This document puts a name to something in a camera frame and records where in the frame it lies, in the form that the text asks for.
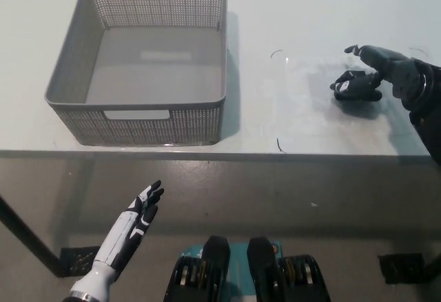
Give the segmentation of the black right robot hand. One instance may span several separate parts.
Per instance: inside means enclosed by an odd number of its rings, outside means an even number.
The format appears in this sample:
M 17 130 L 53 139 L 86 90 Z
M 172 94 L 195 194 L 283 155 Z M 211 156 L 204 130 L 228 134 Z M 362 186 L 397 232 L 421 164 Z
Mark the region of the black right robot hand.
M 382 93 L 378 88 L 383 81 L 393 86 L 393 93 L 399 99 L 414 99 L 422 92 L 424 81 L 415 60 L 399 52 L 371 45 L 349 46 L 345 52 L 359 57 L 374 71 L 345 71 L 330 85 L 336 100 L 379 101 Z

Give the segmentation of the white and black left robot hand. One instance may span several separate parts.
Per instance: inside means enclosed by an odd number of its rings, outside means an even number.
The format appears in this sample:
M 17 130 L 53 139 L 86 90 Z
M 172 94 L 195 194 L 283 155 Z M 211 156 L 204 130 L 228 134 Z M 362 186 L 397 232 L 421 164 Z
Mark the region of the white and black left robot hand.
M 147 186 L 114 222 L 91 270 L 75 282 L 65 301 L 109 301 L 110 287 L 119 278 L 158 211 L 157 203 L 164 193 L 161 181 Z

